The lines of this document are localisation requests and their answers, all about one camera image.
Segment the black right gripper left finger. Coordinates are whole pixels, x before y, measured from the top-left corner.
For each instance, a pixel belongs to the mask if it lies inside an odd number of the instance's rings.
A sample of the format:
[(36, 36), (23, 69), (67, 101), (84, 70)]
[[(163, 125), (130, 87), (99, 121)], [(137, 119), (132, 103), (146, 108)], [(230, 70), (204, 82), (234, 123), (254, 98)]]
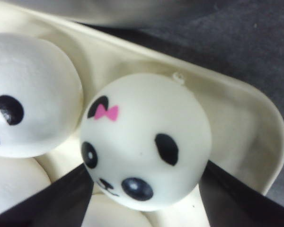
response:
[(0, 214), (0, 227), (80, 227), (93, 182), (79, 165), (42, 191)]

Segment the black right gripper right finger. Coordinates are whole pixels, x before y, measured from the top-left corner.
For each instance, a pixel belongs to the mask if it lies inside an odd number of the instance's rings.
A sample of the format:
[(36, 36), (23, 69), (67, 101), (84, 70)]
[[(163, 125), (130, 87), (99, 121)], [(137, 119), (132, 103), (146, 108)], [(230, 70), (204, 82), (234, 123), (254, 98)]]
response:
[(212, 227), (284, 227), (284, 207), (208, 161), (199, 182)]

